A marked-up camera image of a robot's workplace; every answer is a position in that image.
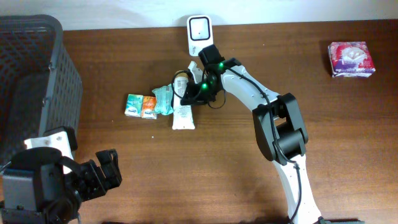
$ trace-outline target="teal packet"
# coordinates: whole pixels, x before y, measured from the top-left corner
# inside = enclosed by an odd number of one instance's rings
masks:
[[[173,90],[172,85],[162,86],[152,90],[156,96],[155,113],[162,115],[169,115],[173,113],[172,99]]]
[[[126,116],[141,117],[142,102],[144,101],[144,96],[129,94],[127,97],[126,110],[124,114]]]

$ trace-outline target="white wall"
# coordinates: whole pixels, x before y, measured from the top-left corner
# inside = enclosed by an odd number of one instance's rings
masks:
[[[0,0],[0,15],[49,14],[64,30],[398,19],[398,0]]]

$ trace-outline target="orange packet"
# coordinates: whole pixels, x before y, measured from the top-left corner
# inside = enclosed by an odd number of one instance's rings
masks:
[[[156,119],[155,114],[156,97],[144,96],[144,103],[142,104],[141,118]]]

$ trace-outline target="plastic bin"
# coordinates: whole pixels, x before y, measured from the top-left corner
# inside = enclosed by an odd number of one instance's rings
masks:
[[[51,16],[0,17],[0,163],[24,140],[77,127],[83,88]]]

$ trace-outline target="pink package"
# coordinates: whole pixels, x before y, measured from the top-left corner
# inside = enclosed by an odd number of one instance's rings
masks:
[[[369,77],[376,71],[365,42],[333,42],[328,50],[333,77]]]

